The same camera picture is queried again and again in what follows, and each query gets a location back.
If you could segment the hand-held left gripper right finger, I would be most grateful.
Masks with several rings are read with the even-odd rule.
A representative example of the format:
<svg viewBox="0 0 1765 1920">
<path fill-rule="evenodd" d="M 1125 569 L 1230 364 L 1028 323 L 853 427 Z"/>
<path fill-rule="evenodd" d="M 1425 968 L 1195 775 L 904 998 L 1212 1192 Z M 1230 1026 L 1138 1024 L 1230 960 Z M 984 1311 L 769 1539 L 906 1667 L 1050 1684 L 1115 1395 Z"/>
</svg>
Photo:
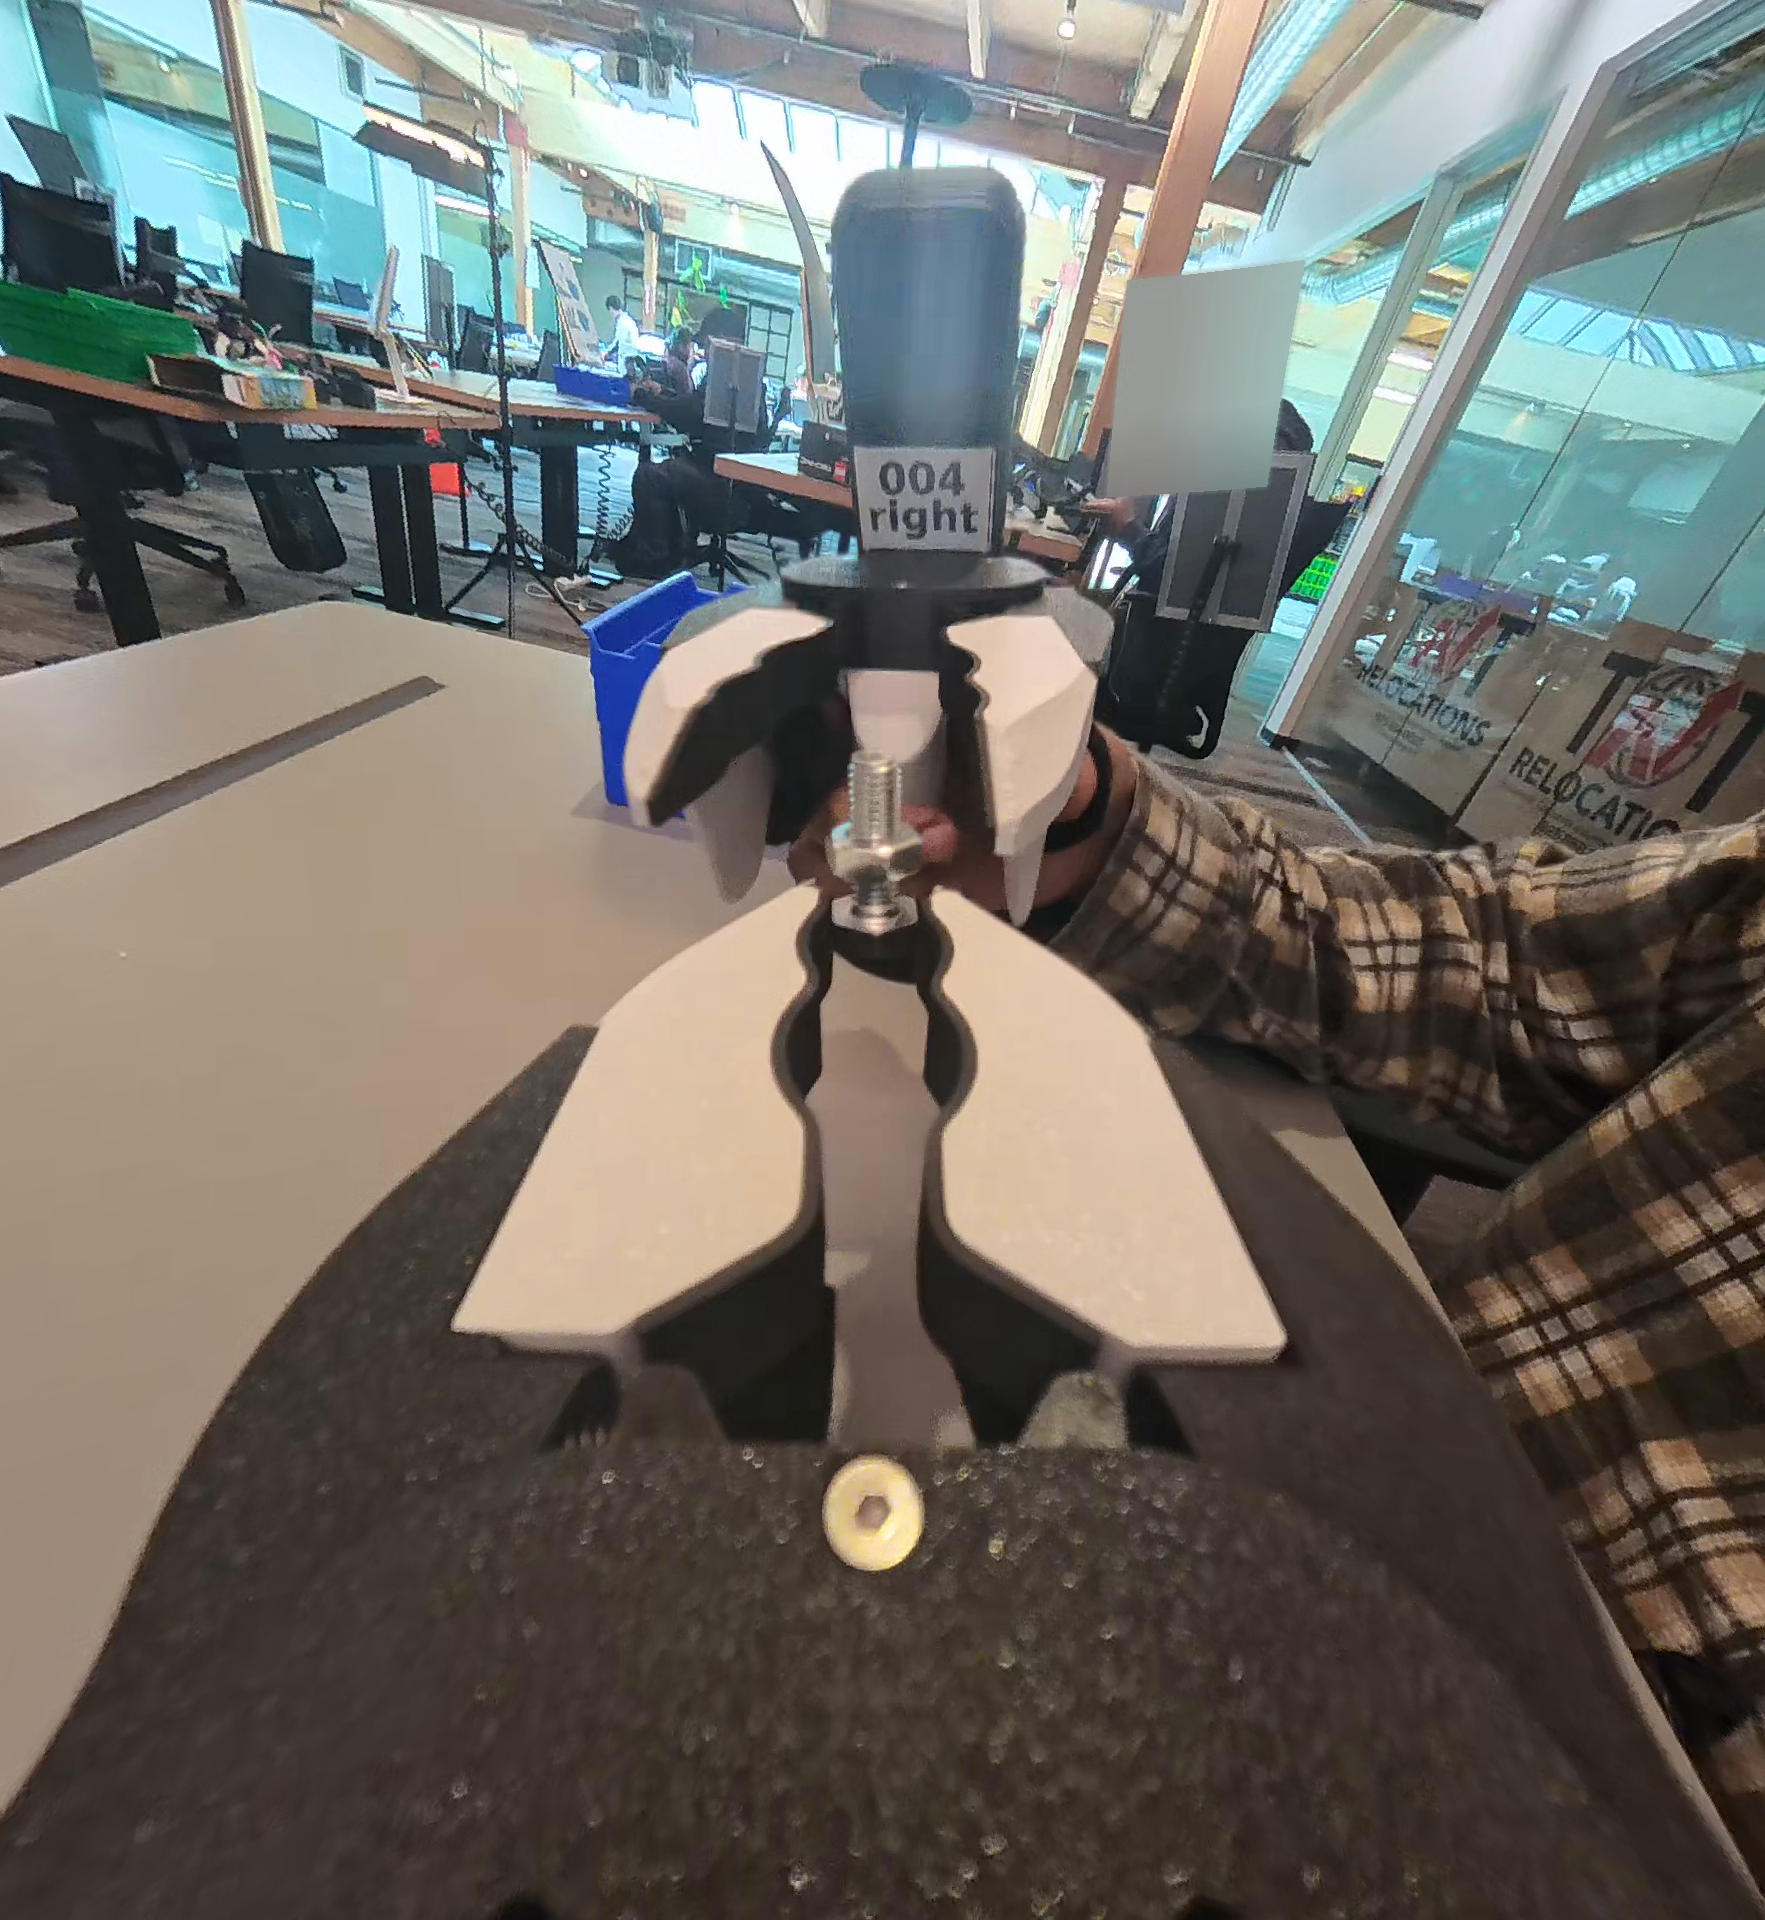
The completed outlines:
<svg viewBox="0 0 1765 1920">
<path fill-rule="evenodd" d="M 994 1298 L 1105 1365 L 1264 1365 L 1280 1309 L 1142 1026 L 1090 975 L 960 893 L 928 1052 L 940 1122 L 928 1223 Z"/>
</svg>

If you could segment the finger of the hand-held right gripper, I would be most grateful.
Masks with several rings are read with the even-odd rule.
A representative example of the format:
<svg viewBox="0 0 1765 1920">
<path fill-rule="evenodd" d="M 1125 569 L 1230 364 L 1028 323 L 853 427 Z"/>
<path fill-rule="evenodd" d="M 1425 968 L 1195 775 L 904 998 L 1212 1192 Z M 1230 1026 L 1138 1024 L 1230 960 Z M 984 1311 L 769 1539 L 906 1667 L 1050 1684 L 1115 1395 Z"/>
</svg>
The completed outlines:
<svg viewBox="0 0 1765 1920">
<path fill-rule="evenodd" d="M 949 628 L 960 691 L 949 707 L 965 739 L 970 806 L 965 818 L 1001 861 L 1004 909 L 1028 923 L 1045 837 L 1067 806 L 1088 753 L 1096 672 L 1062 604 L 995 611 Z"/>
<path fill-rule="evenodd" d="M 642 683 L 623 774 L 633 818 L 686 818 L 724 901 L 754 885 L 779 780 L 777 738 L 840 670 L 832 622 L 789 604 L 686 617 Z"/>
</svg>

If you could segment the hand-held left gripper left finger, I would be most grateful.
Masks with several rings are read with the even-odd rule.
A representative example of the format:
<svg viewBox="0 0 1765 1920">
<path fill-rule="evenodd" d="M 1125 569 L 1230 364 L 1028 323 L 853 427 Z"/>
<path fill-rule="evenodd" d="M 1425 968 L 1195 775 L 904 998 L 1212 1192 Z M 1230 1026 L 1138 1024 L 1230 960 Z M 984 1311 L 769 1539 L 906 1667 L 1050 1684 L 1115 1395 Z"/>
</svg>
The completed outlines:
<svg viewBox="0 0 1765 1920">
<path fill-rule="evenodd" d="M 816 893 L 678 952 L 598 1026 L 453 1331 L 615 1363 L 773 1363 L 821 1320 Z"/>
</svg>

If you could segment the silver bolt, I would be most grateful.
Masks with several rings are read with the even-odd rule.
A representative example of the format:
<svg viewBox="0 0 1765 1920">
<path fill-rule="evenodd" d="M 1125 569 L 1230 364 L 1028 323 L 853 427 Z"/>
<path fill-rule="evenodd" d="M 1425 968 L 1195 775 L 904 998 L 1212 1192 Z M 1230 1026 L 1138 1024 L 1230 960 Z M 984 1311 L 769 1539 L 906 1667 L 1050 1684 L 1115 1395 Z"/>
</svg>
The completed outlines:
<svg viewBox="0 0 1765 1920">
<path fill-rule="evenodd" d="M 878 751 L 865 749 L 853 755 L 847 770 L 847 820 L 837 827 L 875 842 L 903 826 L 913 827 L 903 814 L 900 763 Z M 917 901 L 904 892 L 909 881 L 892 892 L 860 893 L 850 893 L 838 883 L 840 893 L 831 901 L 834 922 L 848 933 L 869 939 L 904 930 L 917 918 Z"/>
</svg>

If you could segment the person's right forearm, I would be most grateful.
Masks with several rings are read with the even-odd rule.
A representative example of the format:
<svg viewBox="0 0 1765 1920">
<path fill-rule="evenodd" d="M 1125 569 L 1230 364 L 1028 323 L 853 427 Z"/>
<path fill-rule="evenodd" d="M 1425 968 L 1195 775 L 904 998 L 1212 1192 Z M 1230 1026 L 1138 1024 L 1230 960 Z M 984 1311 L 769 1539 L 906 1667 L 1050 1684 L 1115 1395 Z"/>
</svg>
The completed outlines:
<svg viewBox="0 0 1765 1920">
<path fill-rule="evenodd" d="M 1311 845 L 1139 766 L 1056 952 L 1172 1037 L 1542 1158 L 1765 992 L 1765 808 L 1572 853 Z"/>
</svg>

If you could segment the person's right hand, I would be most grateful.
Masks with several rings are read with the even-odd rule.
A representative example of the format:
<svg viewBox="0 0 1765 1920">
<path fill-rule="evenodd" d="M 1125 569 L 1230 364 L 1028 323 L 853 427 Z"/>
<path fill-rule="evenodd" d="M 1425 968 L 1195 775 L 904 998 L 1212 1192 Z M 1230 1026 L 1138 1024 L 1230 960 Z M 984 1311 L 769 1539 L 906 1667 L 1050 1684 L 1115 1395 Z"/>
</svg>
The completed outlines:
<svg viewBox="0 0 1765 1920">
<path fill-rule="evenodd" d="M 1093 895 L 1125 827 L 1135 816 L 1142 762 L 1113 730 L 1096 724 L 1077 762 L 1064 806 L 1043 833 L 1040 874 L 1025 928 L 1041 936 L 1065 923 Z M 965 827 L 943 803 L 904 803 L 903 818 L 921 836 L 922 863 L 906 881 L 915 898 L 950 890 L 1009 922 L 1005 861 L 988 827 Z M 826 899 L 847 883 L 832 872 L 828 842 L 847 820 L 847 794 L 837 790 L 816 808 L 789 845 L 790 875 L 814 885 Z"/>
</svg>

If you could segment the blue plastic bin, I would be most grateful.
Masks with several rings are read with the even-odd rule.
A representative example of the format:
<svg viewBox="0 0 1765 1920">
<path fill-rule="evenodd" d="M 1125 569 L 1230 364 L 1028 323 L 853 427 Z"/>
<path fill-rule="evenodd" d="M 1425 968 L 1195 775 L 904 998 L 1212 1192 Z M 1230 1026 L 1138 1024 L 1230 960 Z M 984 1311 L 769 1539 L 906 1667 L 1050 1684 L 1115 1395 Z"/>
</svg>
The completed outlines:
<svg viewBox="0 0 1765 1920">
<path fill-rule="evenodd" d="M 625 751 L 644 683 L 655 676 L 672 630 L 691 613 L 734 598 L 745 587 L 705 587 L 683 569 L 596 613 L 584 633 L 596 707 L 607 806 L 625 810 Z"/>
</svg>

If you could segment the black pendant lamp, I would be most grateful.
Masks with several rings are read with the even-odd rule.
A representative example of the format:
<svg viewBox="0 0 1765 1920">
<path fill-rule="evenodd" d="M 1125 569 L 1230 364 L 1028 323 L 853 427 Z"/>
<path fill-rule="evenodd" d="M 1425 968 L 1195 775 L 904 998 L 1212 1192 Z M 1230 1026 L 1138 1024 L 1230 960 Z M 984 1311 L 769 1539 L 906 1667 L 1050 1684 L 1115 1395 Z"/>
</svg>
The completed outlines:
<svg viewBox="0 0 1765 1920">
<path fill-rule="evenodd" d="M 870 59 L 856 81 L 869 104 L 900 121 L 894 165 L 903 171 L 915 165 L 922 128 L 952 132 L 973 117 L 969 89 L 949 74 L 915 59 Z"/>
</svg>

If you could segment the wooden column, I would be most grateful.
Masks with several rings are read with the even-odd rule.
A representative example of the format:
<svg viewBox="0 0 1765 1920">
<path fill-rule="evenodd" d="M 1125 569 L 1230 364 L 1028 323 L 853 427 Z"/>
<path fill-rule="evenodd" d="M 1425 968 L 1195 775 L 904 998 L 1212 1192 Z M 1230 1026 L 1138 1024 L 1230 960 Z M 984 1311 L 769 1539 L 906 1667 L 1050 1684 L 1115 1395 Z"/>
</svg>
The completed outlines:
<svg viewBox="0 0 1765 1920">
<path fill-rule="evenodd" d="M 1199 11 L 1184 94 L 1151 187 L 1134 277 L 1179 276 L 1209 199 L 1232 114 L 1262 33 L 1267 1 L 1212 1 Z M 1081 244 L 1074 285 L 1062 292 L 1043 330 L 1038 366 L 1020 420 L 1020 436 L 1052 454 L 1058 448 L 1070 392 L 1077 375 L 1088 325 L 1101 292 L 1127 183 L 1101 183 Z"/>
</svg>

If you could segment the printed cardboard box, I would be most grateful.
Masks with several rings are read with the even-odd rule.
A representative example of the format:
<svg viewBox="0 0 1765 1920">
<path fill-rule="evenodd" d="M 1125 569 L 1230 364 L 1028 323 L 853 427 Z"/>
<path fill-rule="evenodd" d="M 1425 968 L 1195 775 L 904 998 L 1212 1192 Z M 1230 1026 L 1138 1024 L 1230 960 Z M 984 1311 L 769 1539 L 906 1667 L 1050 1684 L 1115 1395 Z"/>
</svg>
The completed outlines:
<svg viewBox="0 0 1765 1920">
<path fill-rule="evenodd" d="M 1377 766 L 1398 749 L 1483 749 L 1493 722 L 1479 688 L 1510 638 L 1501 587 L 1459 574 L 1398 580 L 1354 643 L 1333 730 Z"/>
<path fill-rule="evenodd" d="M 1455 818 L 1614 850 L 1765 806 L 1765 651 L 1630 619 L 1557 666 Z"/>
</svg>

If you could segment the black bag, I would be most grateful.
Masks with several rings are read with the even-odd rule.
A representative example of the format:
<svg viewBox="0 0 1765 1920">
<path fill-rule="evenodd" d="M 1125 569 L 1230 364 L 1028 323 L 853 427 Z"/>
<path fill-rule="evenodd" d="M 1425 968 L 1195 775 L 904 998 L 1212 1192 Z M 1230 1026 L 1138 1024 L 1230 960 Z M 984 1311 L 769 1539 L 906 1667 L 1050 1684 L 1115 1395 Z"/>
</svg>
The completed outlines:
<svg viewBox="0 0 1765 1920">
<path fill-rule="evenodd" d="M 279 565 L 309 578 L 346 565 L 346 546 L 314 470 L 249 470 L 244 481 Z"/>
</svg>

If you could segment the studio light on tripod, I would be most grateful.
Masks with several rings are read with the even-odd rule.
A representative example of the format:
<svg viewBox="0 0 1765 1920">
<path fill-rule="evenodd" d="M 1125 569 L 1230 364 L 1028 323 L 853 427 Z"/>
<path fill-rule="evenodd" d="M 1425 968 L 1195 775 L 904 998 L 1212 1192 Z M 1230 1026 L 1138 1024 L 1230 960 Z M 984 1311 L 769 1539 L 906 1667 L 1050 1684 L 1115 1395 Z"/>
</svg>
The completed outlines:
<svg viewBox="0 0 1765 1920">
<path fill-rule="evenodd" d="M 547 559 L 547 549 L 539 540 L 530 540 L 524 533 L 518 517 L 510 359 L 504 316 L 504 227 L 492 151 L 489 144 L 476 135 L 465 135 L 437 121 L 430 123 L 428 120 L 377 106 L 366 108 L 366 117 L 356 140 L 378 155 L 405 161 L 416 178 L 449 186 L 468 196 L 481 194 L 484 204 L 484 252 L 490 270 L 490 348 L 484 364 L 494 373 L 494 446 L 503 481 L 503 532 L 467 585 L 444 601 L 444 611 L 460 611 L 465 600 L 486 572 L 492 565 L 501 565 L 509 598 L 504 611 L 506 631 L 512 631 L 512 619 L 521 601 L 527 598 L 527 587 L 535 587 L 554 607 L 560 607 L 570 617 L 578 617 L 581 607 L 559 583 L 559 575 Z"/>
</svg>

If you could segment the long wooden desk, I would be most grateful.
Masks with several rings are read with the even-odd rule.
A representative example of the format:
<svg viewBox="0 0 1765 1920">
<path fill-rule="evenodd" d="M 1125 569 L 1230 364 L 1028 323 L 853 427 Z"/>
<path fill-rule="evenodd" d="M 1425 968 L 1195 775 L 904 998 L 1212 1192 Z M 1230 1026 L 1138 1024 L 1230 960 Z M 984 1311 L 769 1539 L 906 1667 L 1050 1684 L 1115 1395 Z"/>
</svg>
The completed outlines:
<svg viewBox="0 0 1765 1920">
<path fill-rule="evenodd" d="M 74 475 L 81 540 L 96 563 L 96 594 L 118 648 L 162 633 L 122 491 L 132 481 L 110 468 L 112 422 L 167 424 L 181 468 L 318 471 L 359 468 L 368 475 L 380 572 L 377 600 L 397 613 L 447 619 L 441 535 L 428 468 L 453 462 L 465 436 L 492 427 L 484 414 L 422 401 L 260 408 L 221 395 L 187 395 L 18 358 L 0 348 L 0 399 L 50 415 L 56 446 Z"/>
</svg>

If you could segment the stack of green bins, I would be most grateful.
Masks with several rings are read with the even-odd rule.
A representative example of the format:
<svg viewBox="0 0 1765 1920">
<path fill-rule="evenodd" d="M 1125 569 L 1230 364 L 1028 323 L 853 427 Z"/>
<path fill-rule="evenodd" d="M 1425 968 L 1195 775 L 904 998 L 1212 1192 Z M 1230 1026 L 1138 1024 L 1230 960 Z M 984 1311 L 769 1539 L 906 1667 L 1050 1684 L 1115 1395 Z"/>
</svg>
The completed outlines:
<svg viewBox="0 0 1765 1920">
<path fill-rule="evenodd" d="M 203 355 L 197 325 L 162 308 L 0 277 L 0 348 L 38 366 L 153 384 L 150 359 Z"/>
</svg>

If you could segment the black office chair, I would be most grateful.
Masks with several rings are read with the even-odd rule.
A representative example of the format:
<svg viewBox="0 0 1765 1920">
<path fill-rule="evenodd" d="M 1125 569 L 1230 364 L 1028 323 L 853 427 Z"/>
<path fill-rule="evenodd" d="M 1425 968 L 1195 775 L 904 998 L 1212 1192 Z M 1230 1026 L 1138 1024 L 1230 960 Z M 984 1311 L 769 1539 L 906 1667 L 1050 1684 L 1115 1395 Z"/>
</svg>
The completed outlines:
<svg viewBox="0 0 1765 1920">
<path fill-rule="evenodd" d="M 78 290 L 124 297 L 127 276 L 118 252 L 117 218 L 107 201 L 81 199 L 4 176 L 0 178 L 0 218 L 0 277 L 54 292 Z M 177 430 L 159 415 L 135 411 L 103 418 L 96 433 L 107 446 L 100 471 L 115 475 L 120 483 L 120 500 L 136 544 L 215 580 L 233 609 L 244 607 L 246 594 L 233 574 L 225 546 L 148 521 L 139 512 L 144 488 L 169 497 L 178 497 L 189 488 Z M 0 454 L 12 454 L 36 465 L 52 500 L 68 497 L 77 465 L 68 460 L 47 405 L 0 395 Z M 0 474 L 2 491 L 12 491 L 12 481 Z"/>
</svg>

